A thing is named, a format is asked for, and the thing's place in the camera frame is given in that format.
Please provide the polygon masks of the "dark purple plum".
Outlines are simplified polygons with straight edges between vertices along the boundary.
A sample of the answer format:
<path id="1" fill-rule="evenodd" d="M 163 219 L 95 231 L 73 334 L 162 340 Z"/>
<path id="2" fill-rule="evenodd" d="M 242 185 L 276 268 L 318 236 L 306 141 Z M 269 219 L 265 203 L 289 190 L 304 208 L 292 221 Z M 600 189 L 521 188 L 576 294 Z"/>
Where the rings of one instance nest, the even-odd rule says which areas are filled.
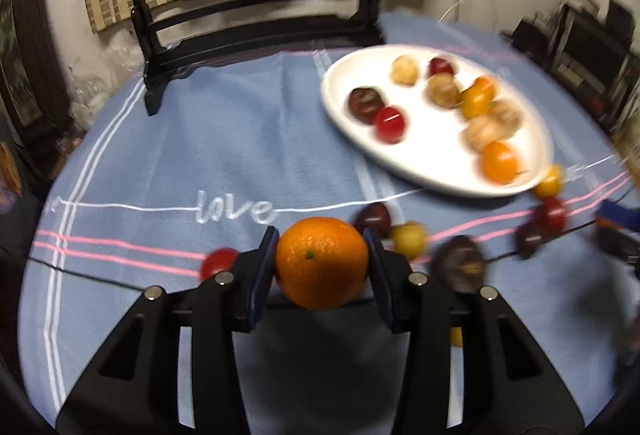
<path id="1" fill-rule="evenodd" d="M 515 230 L 515 247 L 521 259 L 531 259 L 544 245 L 544 236 L 534 221 L 526 221 Z"/>

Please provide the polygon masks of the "red cherry tomato back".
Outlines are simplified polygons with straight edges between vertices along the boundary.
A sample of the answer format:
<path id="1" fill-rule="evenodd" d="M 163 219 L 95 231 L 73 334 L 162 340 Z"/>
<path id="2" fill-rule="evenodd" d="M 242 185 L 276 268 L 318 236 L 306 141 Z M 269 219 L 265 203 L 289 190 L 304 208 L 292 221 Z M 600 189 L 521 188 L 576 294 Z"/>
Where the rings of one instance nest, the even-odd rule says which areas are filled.
<path id="1" fill-rule="evenodd" d="M 210 252 L 200 266 L 198 279 L 204 281 L 215 276 L 216 273 L 230 270 L 238 255 L 239 252 L 231 247 L 221 247 Z"/>

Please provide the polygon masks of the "red cherry tomato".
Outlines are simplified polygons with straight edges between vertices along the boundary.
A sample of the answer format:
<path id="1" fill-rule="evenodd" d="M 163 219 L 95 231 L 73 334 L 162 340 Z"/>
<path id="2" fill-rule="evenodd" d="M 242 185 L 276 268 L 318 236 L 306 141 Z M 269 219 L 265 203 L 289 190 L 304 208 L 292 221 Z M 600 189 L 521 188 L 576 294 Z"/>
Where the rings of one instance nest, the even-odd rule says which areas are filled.
<path id="1" fill-rule="evenodd" d="M 386 144 L 397 144 L 404 139 L 407 131 L 405 114 L 397 107 L 387 106 L 375 114 L 376 137 Z"/>
<path id="2" fill-rule="evenodd" d="M 200 266 L 198 279 L 204 281 L 215 276 L 216 273 L 230 270 L 238 255 L 239 252 L 231 247 L 221 247 L 210 252 Z"/>

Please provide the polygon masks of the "large tan passion fruit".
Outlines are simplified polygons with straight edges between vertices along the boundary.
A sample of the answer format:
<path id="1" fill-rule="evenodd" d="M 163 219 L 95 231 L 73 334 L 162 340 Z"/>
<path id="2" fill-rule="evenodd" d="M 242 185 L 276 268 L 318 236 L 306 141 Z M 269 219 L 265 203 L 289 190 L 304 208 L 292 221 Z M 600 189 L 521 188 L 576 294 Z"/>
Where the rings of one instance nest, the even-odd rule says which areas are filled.
<path id="1" fill-rule="evenodd" d="M 505 140 L 514 136 L 523 124 L 520 106 L 509 98 L 495 99 L 490 105 L 489 114 L 498 122 L 501 136 Z"/>

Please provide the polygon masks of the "tan round fruit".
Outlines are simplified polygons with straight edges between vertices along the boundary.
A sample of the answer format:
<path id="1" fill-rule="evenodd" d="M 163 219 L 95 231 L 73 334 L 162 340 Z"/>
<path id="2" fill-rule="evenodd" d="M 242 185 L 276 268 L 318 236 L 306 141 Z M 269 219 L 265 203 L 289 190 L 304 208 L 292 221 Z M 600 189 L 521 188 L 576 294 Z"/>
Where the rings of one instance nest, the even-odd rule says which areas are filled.
<path id="1" fill-rule="evenodd" d="M 440 108 L 456 108 L 460 103 L 461 88 L 456 78 L 448 73 L 436 73 L 426 83 L 426 98 Z"/>
<path id="2" fill-rule="evenodd" d="M 466 146 L 475 152 L 482 152 L 489 144 L 502 140 L 503 125 L 493 116 L 478 116 L 469 121 L 462 132 Z"/>

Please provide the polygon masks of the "large orange mandarin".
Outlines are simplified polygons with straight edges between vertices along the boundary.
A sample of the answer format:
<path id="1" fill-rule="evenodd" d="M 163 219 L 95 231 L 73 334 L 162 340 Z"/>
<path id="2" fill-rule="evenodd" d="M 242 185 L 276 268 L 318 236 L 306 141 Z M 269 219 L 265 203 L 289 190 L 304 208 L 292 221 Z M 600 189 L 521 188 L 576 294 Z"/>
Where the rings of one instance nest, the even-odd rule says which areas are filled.
<path id="1" fill-rule="evenodd" d="M 308 311 L 329 311 L 360 296 L 369 252 L 358 230 L 330 217 L 308 217 L 279 239 L 276 279 L 282 294 Z"/>

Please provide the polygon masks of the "small orange mandarin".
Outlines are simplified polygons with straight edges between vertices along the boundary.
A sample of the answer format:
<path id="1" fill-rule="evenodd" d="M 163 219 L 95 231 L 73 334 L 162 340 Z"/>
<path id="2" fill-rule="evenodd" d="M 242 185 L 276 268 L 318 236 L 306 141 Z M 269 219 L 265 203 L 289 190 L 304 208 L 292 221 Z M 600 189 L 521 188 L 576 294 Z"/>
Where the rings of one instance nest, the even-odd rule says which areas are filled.
<path id="1" fill-rule="evenodd" d="M 489 114 L 491 105 L 490 95 L 483 88 L 468 88 L 461 94 L 460 111 L 465 120 L 471 121 Z"/>

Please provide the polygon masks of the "big red plum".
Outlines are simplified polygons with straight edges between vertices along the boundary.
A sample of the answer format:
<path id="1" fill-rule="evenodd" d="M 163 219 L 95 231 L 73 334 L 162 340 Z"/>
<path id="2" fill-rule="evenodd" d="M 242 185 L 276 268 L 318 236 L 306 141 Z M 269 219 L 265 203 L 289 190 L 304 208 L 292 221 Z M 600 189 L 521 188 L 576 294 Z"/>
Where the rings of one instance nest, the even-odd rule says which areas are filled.
<path id="1" fill-rule="evenodd" d="M 454 77 L 457 73 L 456 67 L 449 60 L 442 57 L 434 57 L 427 67 L 427 77 L 431 78 L 436 74 L 449 74 Z"/>

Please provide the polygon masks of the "pale yellow round fruit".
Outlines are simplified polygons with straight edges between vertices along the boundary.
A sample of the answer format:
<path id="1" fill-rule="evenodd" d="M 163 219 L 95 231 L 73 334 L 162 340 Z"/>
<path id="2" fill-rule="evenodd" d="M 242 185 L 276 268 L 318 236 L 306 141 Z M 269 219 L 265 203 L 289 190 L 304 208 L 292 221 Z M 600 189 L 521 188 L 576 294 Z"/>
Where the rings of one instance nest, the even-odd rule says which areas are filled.
<path id="1" fill-rule="evenodd" d="M 420 68 L 416 60 L 410 55 L 401 55 L 392 63 L 390 78 L 399 85 L 412 86 L 420 77 Z"/>

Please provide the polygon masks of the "orange kumquat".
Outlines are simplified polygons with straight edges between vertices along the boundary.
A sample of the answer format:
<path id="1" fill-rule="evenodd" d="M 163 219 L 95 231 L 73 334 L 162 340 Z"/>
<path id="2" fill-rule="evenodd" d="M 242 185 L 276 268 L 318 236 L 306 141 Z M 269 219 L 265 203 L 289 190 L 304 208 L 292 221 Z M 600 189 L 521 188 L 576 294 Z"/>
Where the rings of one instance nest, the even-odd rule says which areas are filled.
<path id="1" fill-rule="evenodd" d="M 482 92 L 489 100 L 494 100 L 498 93 L 498 81 L 494 77 L 480 76 L 474 80 L 471 88 Z"/>

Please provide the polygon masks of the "yellow-green orange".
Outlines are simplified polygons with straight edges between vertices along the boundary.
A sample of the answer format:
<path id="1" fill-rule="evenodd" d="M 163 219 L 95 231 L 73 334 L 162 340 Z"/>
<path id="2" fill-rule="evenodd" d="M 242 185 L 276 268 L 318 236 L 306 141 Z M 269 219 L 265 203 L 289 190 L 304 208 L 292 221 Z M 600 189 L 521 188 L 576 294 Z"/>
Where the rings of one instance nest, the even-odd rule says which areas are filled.
<path id="1" fill-rule="evenodd" d="M 561 192 L 564 184 L 564 170 L 559 164 L 551 164 L 540 182 L 533 188 L 533 194 L 539 199 L 555 198 Z"/>

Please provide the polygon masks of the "blue striped tablecloth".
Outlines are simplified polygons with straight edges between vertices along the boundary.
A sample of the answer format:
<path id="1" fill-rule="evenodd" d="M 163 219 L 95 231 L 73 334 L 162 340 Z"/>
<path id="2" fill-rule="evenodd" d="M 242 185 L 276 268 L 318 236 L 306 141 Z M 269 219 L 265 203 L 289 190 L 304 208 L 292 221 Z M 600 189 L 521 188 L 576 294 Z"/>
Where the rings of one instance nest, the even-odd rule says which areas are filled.
<path id="1" fill-rule="evenodd" d="M 18 348 L 28 397 L 48 421 L 142 289 L 194 287 L 217 247 L 253 249 L 268 226 L 352 218 L 371 200 L 435 240 L 466 233 L 491 258 L 489 281 L 561 374 L 586 420 L 614 392 L 616 341 L 637 285 L 593 244 L 597 202 L 639 202 L 611 146 L 574 100 L 489 33 L 401 15 L 392 43 L 460 54 L 519 88 L 544 117 L 570 173 L 570 234 L 522 261 L 511 230 L 534 198 L 454 199 L 364 158 L 323 111 L 320 80 L 336 51 L 280 53 L 172 82 L 155 116 L 141 80 L 126 83 L 54 182 L 23 283 Z"/>

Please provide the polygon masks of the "computer monitor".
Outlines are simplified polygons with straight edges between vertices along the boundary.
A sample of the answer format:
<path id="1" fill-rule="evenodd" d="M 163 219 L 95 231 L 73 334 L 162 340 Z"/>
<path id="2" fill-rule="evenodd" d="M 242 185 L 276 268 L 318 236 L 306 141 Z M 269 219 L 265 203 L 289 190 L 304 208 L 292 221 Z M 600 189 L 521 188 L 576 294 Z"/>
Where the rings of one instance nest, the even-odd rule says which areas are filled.
<path id="1" fill-rule="evenodd" d="M 599 96 L 602 112 L 617 112 L 637 84 L 639 55 L 599 19 L 564 5 L 551 31 L 548 67 L 572 90 L 585 86 Z"/>

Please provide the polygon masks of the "white oval plate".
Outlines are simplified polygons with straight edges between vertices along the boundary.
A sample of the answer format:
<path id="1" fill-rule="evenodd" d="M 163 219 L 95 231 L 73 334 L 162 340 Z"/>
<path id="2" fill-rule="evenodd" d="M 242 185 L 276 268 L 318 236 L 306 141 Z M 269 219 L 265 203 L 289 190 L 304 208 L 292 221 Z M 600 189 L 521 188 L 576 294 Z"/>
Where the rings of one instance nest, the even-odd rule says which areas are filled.
<path id="1" fill-rule="evenodd" d="M 447 57 L 456 66 L 457 79 L 464 88 L 480 76 L 497 81 L 497 95 L 512 100 L 523 116 L 521 129 L 506 141 L 518 159 L 514 182 L 498 185 L 480 172 L 480 161 L 463 143 L 462 113 L 429 102 L 424 76 L 412 86 L 394 83 L 392 63 L 401 55 L 411 56 L 422 70 L 432 58 Z M 354 88 L 375 88 L 386 103 L 405 114 L 408 130 L 400 143 L 382 142 L 373 126 L 352 116 L 347 99 Z M 553 162 L 548 126 L 522 88 L 472 60 L 437 48 L 380 45 L 348 53 L 326 68 L 320 97 L 330 120 L 364 154 L 406 180 L 438 192 L 472 198 L 515 196 L 535 187 Z"/>

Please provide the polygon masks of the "framed painting dark wood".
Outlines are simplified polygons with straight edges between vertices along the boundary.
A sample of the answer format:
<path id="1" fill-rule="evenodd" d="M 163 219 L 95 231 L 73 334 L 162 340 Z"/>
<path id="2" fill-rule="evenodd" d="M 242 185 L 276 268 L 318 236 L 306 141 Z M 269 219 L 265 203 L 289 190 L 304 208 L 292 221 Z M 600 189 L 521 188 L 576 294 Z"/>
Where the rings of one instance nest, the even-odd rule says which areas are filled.
<path id="1" fill-rule="evenodd" d="M 1 79 L 6 106 L 20 128 L 70 126 L 70 96 L 45 0 L 1 0 Z"/>

